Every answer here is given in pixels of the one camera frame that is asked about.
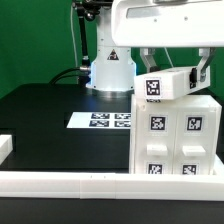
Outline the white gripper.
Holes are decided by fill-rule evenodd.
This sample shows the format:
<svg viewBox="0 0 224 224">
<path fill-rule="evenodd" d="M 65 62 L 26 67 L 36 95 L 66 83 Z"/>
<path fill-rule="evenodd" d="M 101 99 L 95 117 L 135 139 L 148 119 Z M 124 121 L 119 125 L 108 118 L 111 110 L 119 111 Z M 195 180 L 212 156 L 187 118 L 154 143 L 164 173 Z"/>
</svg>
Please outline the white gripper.
<svg viewBox="0 0 224 224">
<path fill-rule="evenodd" d="M 224 0 L 114 0 L 111 32 L 118 46 L 200 48 L 200 82 L 215 55 L 224 46 Z M 154 48 L 141 48 L 148 72 L 159 70 Z"/>
</svg>

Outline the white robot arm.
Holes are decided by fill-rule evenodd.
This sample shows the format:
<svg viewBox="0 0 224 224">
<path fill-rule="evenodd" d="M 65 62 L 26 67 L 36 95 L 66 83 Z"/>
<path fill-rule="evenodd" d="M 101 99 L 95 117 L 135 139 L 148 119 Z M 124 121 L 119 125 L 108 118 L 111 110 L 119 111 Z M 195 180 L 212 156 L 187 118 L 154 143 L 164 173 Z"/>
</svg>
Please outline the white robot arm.
<svg viewBox="0 0 224 224">
<path fill-rule="evenodd" d="M 97 21 L 90 88 L 153 101 L 210 85 L 214 51 L 224 47 L 224 0 L 84 0 L 84 16 Z M 192 47 L 197 65 L 157 68 L 155 49 Z"/>
</svg>

